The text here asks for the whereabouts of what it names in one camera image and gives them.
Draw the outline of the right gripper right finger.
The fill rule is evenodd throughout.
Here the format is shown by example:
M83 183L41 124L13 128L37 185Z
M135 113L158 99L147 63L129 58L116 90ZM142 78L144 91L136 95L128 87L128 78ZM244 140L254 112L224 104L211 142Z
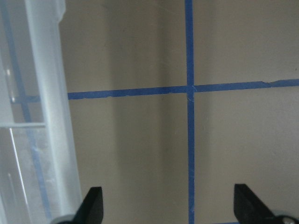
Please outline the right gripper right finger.
M274 213L246 184L234 185L234 215L240 224L297 224L298 219Z

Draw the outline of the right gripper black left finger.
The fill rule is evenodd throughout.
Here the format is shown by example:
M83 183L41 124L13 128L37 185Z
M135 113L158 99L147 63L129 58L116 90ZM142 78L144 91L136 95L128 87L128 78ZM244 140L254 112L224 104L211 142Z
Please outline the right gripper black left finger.
M54 224L101 224L103 221L102 187L91 187L74 217L59 217Z

